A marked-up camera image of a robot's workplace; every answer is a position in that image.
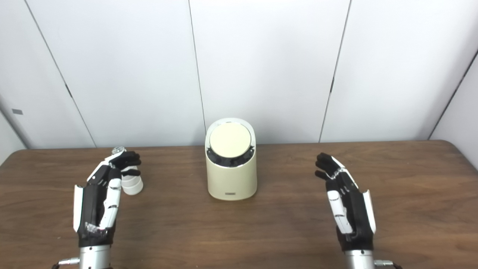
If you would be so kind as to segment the white and black right hand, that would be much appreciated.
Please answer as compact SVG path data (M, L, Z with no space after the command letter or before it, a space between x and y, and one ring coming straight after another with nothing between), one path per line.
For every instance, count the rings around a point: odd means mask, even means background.
M348 169L331 155L321 152L316 167L315 176L325 180L342 251L373 251L377 225L369 190L360 191Z

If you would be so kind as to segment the white and black left hand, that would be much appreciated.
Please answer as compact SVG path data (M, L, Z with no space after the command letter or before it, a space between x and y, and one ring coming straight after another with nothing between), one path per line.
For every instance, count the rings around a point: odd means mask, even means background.
M80 248L113 244L122 179L139 176L141 163L137 152L119 152L99 162L85 186L75 185L73 229Z

